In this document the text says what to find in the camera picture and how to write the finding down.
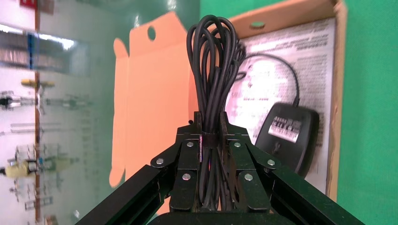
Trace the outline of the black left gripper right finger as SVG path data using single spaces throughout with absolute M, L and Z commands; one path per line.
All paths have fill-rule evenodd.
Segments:
M 220 115 L 224 162 L 234 209 L 226 225 L 359 225 L 360 220 L 275 157 L 255 147 L 247 130 Z

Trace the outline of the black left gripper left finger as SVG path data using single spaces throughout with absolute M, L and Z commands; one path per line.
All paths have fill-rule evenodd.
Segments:
M 176 141 L 144 165 L 113 193 L 87 213 L 79 225 L 154 225 L 164 200 L 176 196 L 178 211 L 193 211 L 202 118 L 194 113 L 190 125 L 177 130 Z

